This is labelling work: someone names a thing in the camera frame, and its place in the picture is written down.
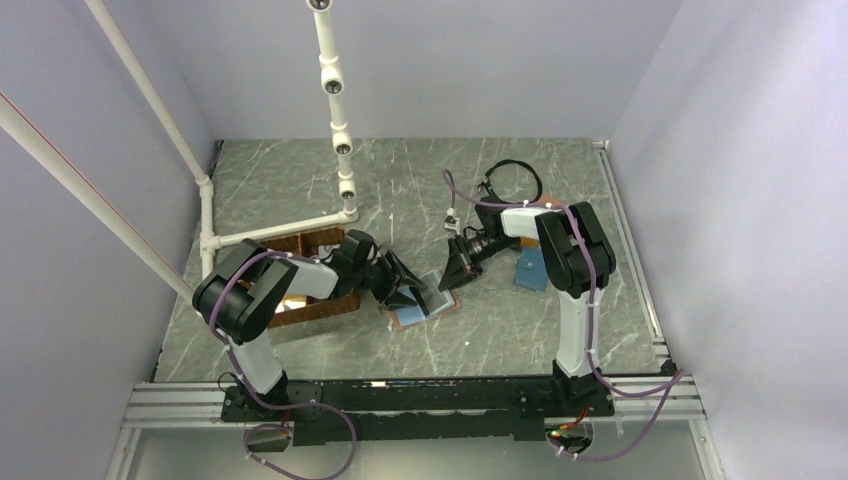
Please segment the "grey credit card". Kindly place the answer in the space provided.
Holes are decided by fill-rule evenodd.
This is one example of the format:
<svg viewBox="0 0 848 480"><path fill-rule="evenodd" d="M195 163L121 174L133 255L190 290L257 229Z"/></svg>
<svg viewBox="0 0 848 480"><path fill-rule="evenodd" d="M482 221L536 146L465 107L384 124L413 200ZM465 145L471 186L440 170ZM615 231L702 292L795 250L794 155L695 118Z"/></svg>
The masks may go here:
<svg viewBox="0 0 848 480"><path fill-rule="evenodd" d="M442 274L438 270L431 270L422 277L427 289L422 289L420 295L422 310L427 317L438 316L456 305L456 300L450 290L440 291L438 289L441 279Z"/></svg>

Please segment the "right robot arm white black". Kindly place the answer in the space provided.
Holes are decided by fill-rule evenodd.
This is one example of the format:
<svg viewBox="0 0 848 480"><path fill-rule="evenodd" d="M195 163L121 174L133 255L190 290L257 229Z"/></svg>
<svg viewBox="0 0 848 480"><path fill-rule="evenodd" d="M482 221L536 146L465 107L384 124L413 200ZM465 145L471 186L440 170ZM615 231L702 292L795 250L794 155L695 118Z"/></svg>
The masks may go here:
<svg viewBox="0 0 848 480"><path fill-rule="evenodd" d="M448 240L448 259L438 289L453 290L483 273L482 262L530 238L539 243L547 280L560 305L559 346L551 401L574 415L599 390L592 365L598 363L598 307L616 270L616 257L592 205L581 201L563 211L541 205L504 204L496 196L475 206L483 231Z"/></svg>

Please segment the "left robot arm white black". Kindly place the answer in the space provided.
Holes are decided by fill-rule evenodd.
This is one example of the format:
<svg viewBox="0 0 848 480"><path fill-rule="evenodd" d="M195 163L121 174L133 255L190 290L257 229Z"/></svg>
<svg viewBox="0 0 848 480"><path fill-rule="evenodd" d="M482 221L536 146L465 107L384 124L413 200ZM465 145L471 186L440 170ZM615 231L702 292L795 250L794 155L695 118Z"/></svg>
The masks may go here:
<svg viewBox="0 0 848 480"><path fill-rule="evenodd" d="M195 289L192 306L223 343L248 407L264 420L279 417L289 401L288 377L275 356L268 330L287 294L317 300L368 291L387 311L416 305L426 291L391 250L369 234L348 231L324 258L269 249L255 240L238 243Z"/></svg>

